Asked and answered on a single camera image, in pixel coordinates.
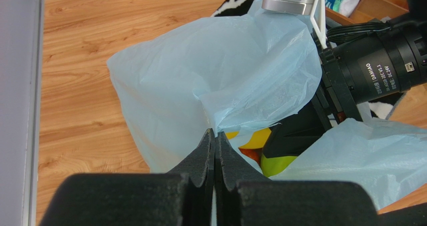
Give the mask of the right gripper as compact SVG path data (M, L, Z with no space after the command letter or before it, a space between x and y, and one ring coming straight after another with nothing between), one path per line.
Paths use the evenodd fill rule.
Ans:
M262 150L266 158L299 156L332 128L328 116L339 124L348 118L362 121L339 62L330 44L324 49L315 32L311 34L321 61L322 77L311 101L297 114L270 127L271 134Z

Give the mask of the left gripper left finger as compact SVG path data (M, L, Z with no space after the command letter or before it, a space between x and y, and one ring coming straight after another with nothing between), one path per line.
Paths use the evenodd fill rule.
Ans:
M58 187L41 225L210 225L215 135L166 173L80 173Z

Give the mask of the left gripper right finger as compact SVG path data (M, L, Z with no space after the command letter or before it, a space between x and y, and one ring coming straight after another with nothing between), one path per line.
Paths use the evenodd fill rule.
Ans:
M347 181L274 181L219 133L215 142L217 225L379 225L367 192Z

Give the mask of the yellow banana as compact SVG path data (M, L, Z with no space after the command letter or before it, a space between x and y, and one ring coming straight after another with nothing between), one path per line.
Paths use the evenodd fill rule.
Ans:
M233 148L239 149L260 149L266 144L270 134L270 128L264 128L258 131L241 130L227 132L226 137Z

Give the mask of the green apple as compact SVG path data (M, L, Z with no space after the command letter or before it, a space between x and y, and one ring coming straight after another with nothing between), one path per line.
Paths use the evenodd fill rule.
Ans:
M298 156L267 158L262 154L260 168L264 176L271 177L285 170Z

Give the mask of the red orange peach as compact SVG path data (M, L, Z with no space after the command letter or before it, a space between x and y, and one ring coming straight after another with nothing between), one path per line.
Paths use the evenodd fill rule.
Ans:
M246 157L252 159L253 161L255 161L258 166L261 165L261 156L262 156L262 149L258 148L258 149L244 149L244 148L239 148L239 151Z

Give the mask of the light blue plastic bag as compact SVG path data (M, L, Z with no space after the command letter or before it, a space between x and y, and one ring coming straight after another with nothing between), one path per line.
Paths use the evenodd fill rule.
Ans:
M258 130L300 112L321 66L304 16L267 12L201 18L107 61L133 140L152 173L177 166L208 129ZM360 184L376 209L426 183L426 130L381 119L347 119L272 180Z

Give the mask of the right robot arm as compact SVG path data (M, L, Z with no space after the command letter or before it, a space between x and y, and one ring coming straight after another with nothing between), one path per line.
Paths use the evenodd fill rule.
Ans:
M273 126L262 158L298 156L337 123L361 121L357 105L426 82L426 0L383 22L326 28L325 0L263 0L265 10L308 16L322 77L308 104Z

